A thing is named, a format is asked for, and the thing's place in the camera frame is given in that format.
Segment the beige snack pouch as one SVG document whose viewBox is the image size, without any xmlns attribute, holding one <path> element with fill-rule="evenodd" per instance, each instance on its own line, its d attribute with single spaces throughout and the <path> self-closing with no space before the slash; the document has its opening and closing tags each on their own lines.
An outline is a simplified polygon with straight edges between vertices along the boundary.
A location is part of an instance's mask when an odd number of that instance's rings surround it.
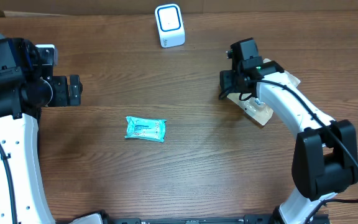
<svg viewBox="0 0 358 224">
<path fill-rule="evenodd" d="M 238 74 L 243 73 L 249 76 L 251 80 L 260 80 L 264 76 L 271 73 L 281 72 L 285 74 L 293 86 L 298 86 L 301 83 L 297 77 L 284 70 L 277 62 L 268 58 L 264 60 L 261 57 L 249 58 L 247 60 L 234 60 L 232 62 L 231 70 L 237 71 Z M 219 95 L 219 99 L 224 98 L 229 98 L 241 109 L 243 109 L 248 116 L 262 126 L 266 125 L 273 115 L 273 109 L 271 109 L 271 107 L 269 107 L 265 102 L 257 98 L 256 95 L 251 95 L 250 93 L 230 93 L 228 95 Z"/>
</svg>

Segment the teal wet wipes pack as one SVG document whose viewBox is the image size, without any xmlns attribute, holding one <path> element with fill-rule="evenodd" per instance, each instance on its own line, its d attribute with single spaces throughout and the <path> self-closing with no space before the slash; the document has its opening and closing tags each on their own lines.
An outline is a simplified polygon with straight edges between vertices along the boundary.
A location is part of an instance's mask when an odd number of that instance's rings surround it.
<svg viewBox="0 0 358 224">
<path fill-rule="evenodd" d="M 127 116 L 126 139 L 143 139 L 164 142 L 166 133 L 166 119 L 145 119 Z"/>
</svg>

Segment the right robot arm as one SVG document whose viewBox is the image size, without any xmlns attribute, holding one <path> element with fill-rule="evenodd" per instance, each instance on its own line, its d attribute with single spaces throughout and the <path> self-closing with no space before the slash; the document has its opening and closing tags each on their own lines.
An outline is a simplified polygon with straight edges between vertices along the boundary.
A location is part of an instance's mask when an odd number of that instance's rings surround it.
<svg viewBox="0 0 358 224">
<path fill-rule="evenodd" d="M 259 55 L 253 38 L 231 44 L 230 70 L 220 73 L 219 99 L 235 93 L 239 101 L 270 107 L 295 138 L 291 175 L 295 188 L 270 215 L 245 215 L 244 223 L 329 223 L 318 210 L 327 203 L 358 203 L 356 130 L 336 121 L 296 87 L 297 79 L 274 60 Z"/>
</svg>

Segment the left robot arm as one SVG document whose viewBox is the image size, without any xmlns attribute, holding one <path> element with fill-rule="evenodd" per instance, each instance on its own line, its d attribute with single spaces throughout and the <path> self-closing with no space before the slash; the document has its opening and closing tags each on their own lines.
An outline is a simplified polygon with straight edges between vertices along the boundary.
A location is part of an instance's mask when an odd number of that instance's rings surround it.
<svg viewBox="0 0 358 224">
<path fill-rule="evenodd" d="M 0 34 L 0 223 L 53 223 L 39 165 L 44 107 L 78 106 L 78 75 L 55 76 L 57 49 Z"/>
</svg>

